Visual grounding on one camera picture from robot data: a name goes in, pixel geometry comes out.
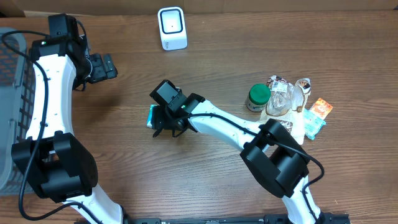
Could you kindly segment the teal tissue pack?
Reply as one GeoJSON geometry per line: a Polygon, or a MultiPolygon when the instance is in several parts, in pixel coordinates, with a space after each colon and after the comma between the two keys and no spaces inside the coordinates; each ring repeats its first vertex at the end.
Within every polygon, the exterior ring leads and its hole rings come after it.
{"type": "Polygon", "coordinates": [[[155,129],[155,111],[158,105],[150,105],[149,113],[147,116],[146,126],[151,129],[155,129]]]}

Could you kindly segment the green lid jar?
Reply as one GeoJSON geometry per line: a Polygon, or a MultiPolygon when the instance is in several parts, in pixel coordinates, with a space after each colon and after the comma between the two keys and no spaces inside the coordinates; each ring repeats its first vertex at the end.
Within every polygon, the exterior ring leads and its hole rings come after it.
{"type": "Polygon", "coordinates": [[[262,111],[271,97],[271,91],[268,86],[262,83],[255,84],[251,87],[248,97],[246,98],[246,106],[254,112],[262,111]]]}

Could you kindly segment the beige snack pouch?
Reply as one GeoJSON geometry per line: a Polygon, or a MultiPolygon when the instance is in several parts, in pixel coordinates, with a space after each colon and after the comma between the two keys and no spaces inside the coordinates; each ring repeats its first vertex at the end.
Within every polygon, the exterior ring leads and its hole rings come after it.
{"type": "Polygon", "coordinates": [[[305,135],[303,111],[312,89],[310,79],[301,78],[295,83],[289,83],[284,78],[273,75],[268,78],[266,85],[271,91],[271,97],[258,122],[265,124],[269,119],[278,121],[302,145],[305,135]]]}

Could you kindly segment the teal wet wipes pack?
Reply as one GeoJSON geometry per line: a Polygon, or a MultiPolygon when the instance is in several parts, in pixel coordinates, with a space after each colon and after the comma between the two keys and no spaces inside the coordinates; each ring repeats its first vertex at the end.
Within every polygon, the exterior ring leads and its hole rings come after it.
{"type": "Polygon", "coordinates": [[[305,135],[311,140],[314,140],[321,128],[326,125],[326,122],[315,115],[310,110],[304,109],[303,120],[305,135]]]}

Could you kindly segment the orange tissue pack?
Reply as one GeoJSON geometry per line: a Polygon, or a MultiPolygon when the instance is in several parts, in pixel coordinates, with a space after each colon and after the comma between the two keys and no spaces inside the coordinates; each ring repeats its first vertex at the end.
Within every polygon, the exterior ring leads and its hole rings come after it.
{"type": "Polygon", "coordinates": [[[310,108],[310,111],[324,120],[327,115],[332,111],[333,106],[322,98],[319,98],[310,108]]]}

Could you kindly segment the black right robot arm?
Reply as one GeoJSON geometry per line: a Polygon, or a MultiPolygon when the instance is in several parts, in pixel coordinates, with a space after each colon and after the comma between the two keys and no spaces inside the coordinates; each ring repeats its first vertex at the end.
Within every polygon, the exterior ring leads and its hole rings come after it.
{"type": "Polygon", "coordinates": [[[150,97],[158,104],[152,113],[154,136],[169,129],[177,138],[186,130],[207,134],[235,147],[255,180],[270,194],[281,198],[291,223],[322,223],[309,186],[308,155],[290,133],[274,119],[261,124],[217,108],[203,96],[185,96],[171,81],[163,80],[150,97]]]}

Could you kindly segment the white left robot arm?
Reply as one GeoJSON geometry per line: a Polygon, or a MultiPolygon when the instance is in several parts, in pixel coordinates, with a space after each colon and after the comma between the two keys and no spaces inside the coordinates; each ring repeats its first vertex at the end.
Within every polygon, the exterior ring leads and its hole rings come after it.
{"type": "Polygon", "coordinates": [[[82,23],[56,14],[26,59],[35,74],[32,120],[25,140],[11,149],[22,185],[57,203],[59,210],[74,208],[89,223],[131,223],[125,209],[100,187],[95,159],[72,128],[73,90],[115,78],[111,56],[91,54],[82,23]]]}

